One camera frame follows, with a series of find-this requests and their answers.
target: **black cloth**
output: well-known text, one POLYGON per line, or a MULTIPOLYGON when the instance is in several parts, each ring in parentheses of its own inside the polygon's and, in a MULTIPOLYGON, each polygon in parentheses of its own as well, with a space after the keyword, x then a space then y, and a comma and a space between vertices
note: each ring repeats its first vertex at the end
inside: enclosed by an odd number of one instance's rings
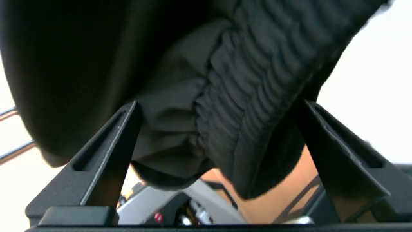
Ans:
POLYGON ((294 168, 304 145, 296 104, 315 100, 384 2, 10 1, 1 52, 23 121, 52 164, 134 97, 145 119, 132 161, 142 178, 183 188, 218 167, 253 198, 294 168))

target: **ribbed fabric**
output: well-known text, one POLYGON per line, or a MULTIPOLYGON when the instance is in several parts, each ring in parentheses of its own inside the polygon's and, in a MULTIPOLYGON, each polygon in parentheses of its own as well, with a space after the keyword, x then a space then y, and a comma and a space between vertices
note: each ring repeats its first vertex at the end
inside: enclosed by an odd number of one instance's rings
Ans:
POLYGON ((287 113, 383 2, 247 0, 235 7, 234 25, 210 58, 210 84, 196 100, 196 126, 198 144, 242 197, 262 194, 273 185, 256 185, 276 184, 294 167, 303 142, 287 113), (288 126, 279 130, 280 122, 288 126), (268 153, 268 143, 279 153, 268 153), (265 156, 294 163, 262 164, 265 156))

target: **white surface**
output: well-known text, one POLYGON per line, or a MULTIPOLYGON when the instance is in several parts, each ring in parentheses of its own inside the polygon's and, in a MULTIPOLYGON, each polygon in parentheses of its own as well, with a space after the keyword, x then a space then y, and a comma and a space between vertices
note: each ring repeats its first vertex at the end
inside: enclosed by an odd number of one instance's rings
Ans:
POLYGON ((412 1, 356 35, 318 103, 394 163, 412 163, 412 1))

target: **black garment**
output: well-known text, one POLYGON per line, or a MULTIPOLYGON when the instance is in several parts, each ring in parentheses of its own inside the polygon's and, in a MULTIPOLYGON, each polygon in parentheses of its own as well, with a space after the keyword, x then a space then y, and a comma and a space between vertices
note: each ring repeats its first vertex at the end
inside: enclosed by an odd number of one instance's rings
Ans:
POLYGON ((182 188, 219 167, 252 198, 293 169, 304 144, 295 104, 316 98, 384 2, 10 2, 1 49, 49 162, 66 162, 134 95, 145 118, 132 161, 141 177, 182 188))

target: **red object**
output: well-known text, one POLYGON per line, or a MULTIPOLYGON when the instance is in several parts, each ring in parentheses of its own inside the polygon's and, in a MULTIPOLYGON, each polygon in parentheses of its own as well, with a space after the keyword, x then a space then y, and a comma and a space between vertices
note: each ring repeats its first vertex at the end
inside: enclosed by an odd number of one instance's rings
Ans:
POLYGON ((154 215, 154 219, 157 221, 157 223, 161 224, 163 222, 163 215, 159 212, 157 212, 154 215))

